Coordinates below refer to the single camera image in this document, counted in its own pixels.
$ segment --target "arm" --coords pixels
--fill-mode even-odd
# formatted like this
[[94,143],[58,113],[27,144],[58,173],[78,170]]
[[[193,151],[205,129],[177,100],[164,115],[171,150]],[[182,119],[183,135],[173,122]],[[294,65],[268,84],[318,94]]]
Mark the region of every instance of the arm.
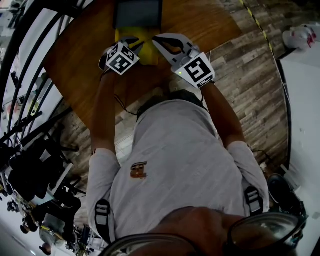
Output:
[[225,148],[232,142],[246,142],[240,121],[226,98],[212,83],[201,88],[210,116]]
[[109,72],[102,77],[95,97],[90,126],[92,150],[107,149],[114,154],[116,154],[115,83],[115,72]]

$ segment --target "hair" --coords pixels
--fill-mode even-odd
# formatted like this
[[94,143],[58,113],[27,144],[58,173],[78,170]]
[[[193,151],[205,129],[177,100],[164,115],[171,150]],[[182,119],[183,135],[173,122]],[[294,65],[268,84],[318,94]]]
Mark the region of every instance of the hair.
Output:
[[26,228],[25,228],[25,226],[20,226],[20,229],[21,229],[21,231],[22,231],[22,233],[24,233],[24,234],[28,234],[29,233],[29,231],[28,230],[26,230]]
[[48,252],[45,248],[39,246],[39,249],[40,249],[45,255],[48,255],[48,256],[51,255],[51,252]]

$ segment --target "wooden floor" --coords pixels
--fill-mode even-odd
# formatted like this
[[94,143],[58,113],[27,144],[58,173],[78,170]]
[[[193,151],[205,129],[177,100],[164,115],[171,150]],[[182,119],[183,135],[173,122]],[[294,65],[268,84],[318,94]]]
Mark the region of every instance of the wooden floor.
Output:
[[[239,117],[247,143],[253,150],[265,151],[272,159],[272,162],[266,161],[265,154],[257,152],[257,161],[266,161],[271,171],[275,172],[286,161],[288,153],[287,108],[280,76],[269,47],[248,11],[238,0],[220,2],[231,13],[243,35],[208,53],[216,72],[216,86]],[[245,3],[268,34],[277,57],[285,52],[282,32],[287,26],[316,20],[316,14],[311,9],[302,9],[289,0],[246,0]],[[183,80],[174,76],[172,79],[175,80],[173,87],[186,86]],[[160,93],[161,90],[156,89],[129,109],[136,111],[152,94]],[[131,153],[135,122],[136,117],[125,112],[117,117],[116,150],[120,163]],[[81,186],[85,189],[91,153],[90,133],[74,113],[67,116],[63,123],[66,129],[62,144],[80,147],[80,152],[68,154],[74,163],[71,175],[81,176]],[[79,225],[87,222],[85,197],[81,200],[82,208],[76,216]]]

